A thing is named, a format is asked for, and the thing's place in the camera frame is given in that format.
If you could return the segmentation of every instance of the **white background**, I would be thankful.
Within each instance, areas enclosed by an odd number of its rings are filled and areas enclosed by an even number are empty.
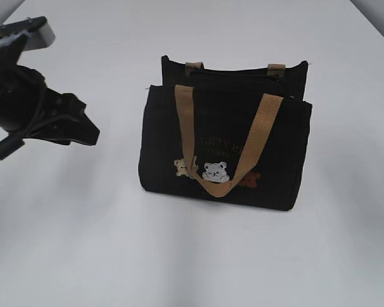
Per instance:
[[[101,135],[93,148],[29,140],[0,162],[0,306],[384,306],[384,38],[349,1],[27,0],[10,21],[39,15],[57,39],[20,64],[77,94]],[[141,188],[163,54],[311,63],[292,211]]]

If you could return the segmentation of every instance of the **bear embroidery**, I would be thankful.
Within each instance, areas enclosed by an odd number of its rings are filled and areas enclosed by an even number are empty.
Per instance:
[[[189,177],[190,179],[193,179],[188,172],[188,169],[186,167],[186,163],[185,163],[184,159],[175,160],[173,162],[173,165],[175,165],[177,167],[177,176],[178,177],[185,175],[185,176]],[[193,157],[193,167],[196,169],[198,168],[198,166],[196,165],[196,156]]]
[[[250,171],[242,178],[241,181],[239,181],[237,185],[241,187],[249,187],[251,189],[254,189],[257,187],[256,181],[259,178],[260,178],[260,173],[256,171]]]
[[[226,173],[226,162],[220,163],[205,163],[205,172],[202,173],[202,178],[206,181],[224,183],[229,181],[229,176]]]

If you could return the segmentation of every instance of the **tan strap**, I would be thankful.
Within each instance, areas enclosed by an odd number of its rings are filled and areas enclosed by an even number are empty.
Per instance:
[[[196,63],[186,62],[185,63],[186,77],[189,77],[191,75],[192,70],[194,70],[196,68],[202,69],[203,67],[204,67],[204,64],[202,62],[196,62]]]
[[[283,79],[285,69],[286,69],[286,65],[284,64],[269,64],[268,75],[277,75],[279,79]]]
[[[182,138],[182,151],[189,174],[196,179],[209,194],[215,197],[223,197],[228,194],[258,163],[283,98],[263,94],[241,157],[237,163],[235,175],[231,181],[222,184],[204,180],[196,172],[197,167],[193,166],[193,156],[195,151],[193,88],[176,85],[175,101]]]

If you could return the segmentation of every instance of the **bag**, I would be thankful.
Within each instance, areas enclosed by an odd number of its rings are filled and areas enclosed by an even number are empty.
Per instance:
[[[312,105],[256,90],[151,86],[139,176],[147,191],[290,210]]]
[[[286,68],[269,64],[267,68],[225,71],[209,70],[202,62],[181,64],[161,58],[163,85],[206,86],[234,81],[233,88],[254,89],[263,93],[303,100],[308,63]]]

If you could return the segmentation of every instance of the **white bear patch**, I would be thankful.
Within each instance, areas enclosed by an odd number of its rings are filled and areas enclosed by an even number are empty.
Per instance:
[[[205,163],[206,172],[202,173],[202,178],[220,184],[228,182],[230,178],[226,173],[226,165],[226,162]]]

